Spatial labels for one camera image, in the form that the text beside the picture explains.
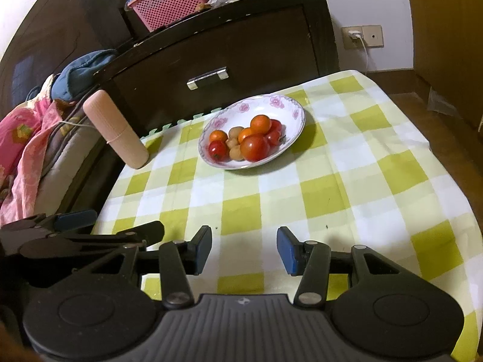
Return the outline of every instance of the cherry tomato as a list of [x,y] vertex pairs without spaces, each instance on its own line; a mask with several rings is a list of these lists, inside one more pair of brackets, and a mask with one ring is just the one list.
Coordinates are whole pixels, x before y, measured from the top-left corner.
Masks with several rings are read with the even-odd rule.
[[253,134],[261,133],[264,135],[270,130],[271,120],[264,114],[259,114],[252,118],[250,129]]
[[278,146],[280,145],[280,136],[282,134],[280,133],[280,131],[271,131],[269,133],[267,133],[265,135],[265,137],[267,138],[269,144],[271,146]]
[[240,145],[240,152],[243,158],[250,162],[257,162],[266,158],[269,151],[270,144],[265,136],[261,134],[248,136]]
[[215,162],[221,162],[228,157],[228,147],[224,141],[212,141],[208,146],[208,154]]
[[241,144],[242,141],[250,136],[252,134],[252,130],[250,128],[245,128],[243,129],[239,134],[238,134],[238,142]]
[[219,131],[219,130],[213,131],[210,133],[210,143],[215,140],[227,141],[228,135],[223,131]]
[[271,119],[270,121],[272,125],[270,127],[269,133],[273,131],[282,132],[282,123],[280,121],[278,121],[277,119]]

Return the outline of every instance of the checkered tablecloth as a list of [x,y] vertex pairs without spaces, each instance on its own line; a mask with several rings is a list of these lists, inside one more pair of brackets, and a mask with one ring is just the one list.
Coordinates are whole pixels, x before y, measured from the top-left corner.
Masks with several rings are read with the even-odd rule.
[[[115,233],[153,220],[164,241],[213,231],[193,292],[287,293],[300,278],[285,272],[276,249],[279,226],[349,251],[365,244],[450,293],[465,314],[453,355],[472,360],[483,307],[483,244],[463,193],[428,141],[371,80],[339,72],[282,90],[303,105],[307,124],[276,160],[248,170],[208,166],[197,152],[209,114],[144,139],[152,155],[125,167],[95,226]],[[143,287],[160,296],[159,276]],[[329,297],[347,287],[331,275]]]

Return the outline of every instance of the dark wooden nightstand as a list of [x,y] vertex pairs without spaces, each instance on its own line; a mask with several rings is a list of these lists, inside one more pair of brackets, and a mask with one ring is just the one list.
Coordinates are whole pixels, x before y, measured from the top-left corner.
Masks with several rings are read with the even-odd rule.
[[141,136],[338,70],[326,0],[240,0],[153,33],[95,78]]

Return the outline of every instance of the electrical outlet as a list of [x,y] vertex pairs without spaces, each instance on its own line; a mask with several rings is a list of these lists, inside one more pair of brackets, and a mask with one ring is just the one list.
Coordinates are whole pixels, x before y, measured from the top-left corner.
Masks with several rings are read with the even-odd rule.
[[374,48],[384,46],[382,26],[362,26],[362,35],[367,47]]
[[349,35],[349,31],[361,31],[361,26],[354,26],[354,27],[343,27],[342,29],[342,40],[344,41],[344,47],[346,49],[358,49],[362,47],[361,40],[353,40]]

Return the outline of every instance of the red tomato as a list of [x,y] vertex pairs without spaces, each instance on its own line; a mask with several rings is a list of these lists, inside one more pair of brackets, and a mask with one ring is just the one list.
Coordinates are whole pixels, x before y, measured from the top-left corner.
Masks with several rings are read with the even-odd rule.
[[215,162],[221,162],[228,157],[228,147],[221,140],[214,140],[208,146],[208,154]]
[[269,144],[271,146],[278,146],[280,145],[280,136],[282,134],[280,133],[280,131],[271,131],[269,133],[267,133],[265,135],[265,137],[267,138]]
[[270,144],[262,134],[251,135],[241,142],[240,151],[246,160],[257,162],[267,157]]
[[273,131],[282,132],[282,123],[280,121],[278,121],[277,119],[271,119],[270,121],[272,125],[270,127],[269,133]]

